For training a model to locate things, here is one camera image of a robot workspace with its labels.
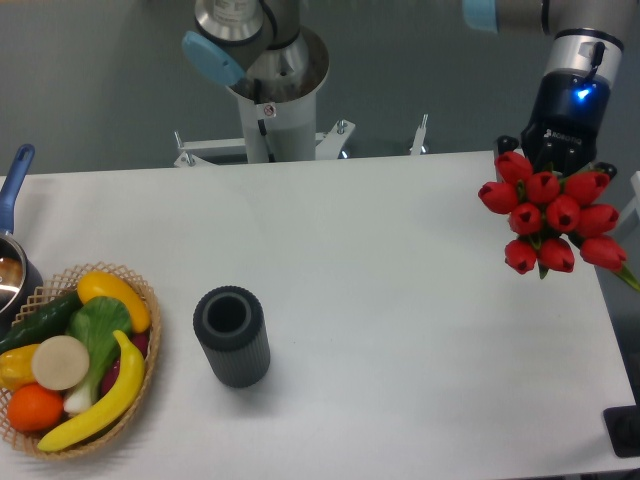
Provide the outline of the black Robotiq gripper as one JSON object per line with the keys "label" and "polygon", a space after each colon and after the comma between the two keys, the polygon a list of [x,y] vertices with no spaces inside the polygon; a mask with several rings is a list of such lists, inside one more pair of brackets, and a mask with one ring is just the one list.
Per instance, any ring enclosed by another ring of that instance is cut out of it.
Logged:
{"label": "black Robotiq gripper", "polygon": [[[521,133],[521,148],[535,172],[551,166],[563,176],[572,175],[594,161],[597,137],[610,98],[610,87],[570,73],[546,75],[534,102],[528,125]],[[499,136],[493,144],[494,164],[511,160],[518,139]],[[615,165],[593,164],[593,169],[610,180]]]}

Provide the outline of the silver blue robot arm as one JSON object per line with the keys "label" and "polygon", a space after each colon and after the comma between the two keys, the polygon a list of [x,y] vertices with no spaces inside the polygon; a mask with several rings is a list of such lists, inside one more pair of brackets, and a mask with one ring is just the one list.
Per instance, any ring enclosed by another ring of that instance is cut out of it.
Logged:
{"label": "silver blue robot arm", "polygon": [[[474,29],[541,31],[554,42],[530,120],[496,151],[521,149],[535,169],[572,175],[592,164],[634,1],[466,1]],[[182,50],[239,106],[251,163],[337,159],[353,132],[316,130],[316,95],[329,72],[324,42],[300,22],[296,1],[199,1]]]}

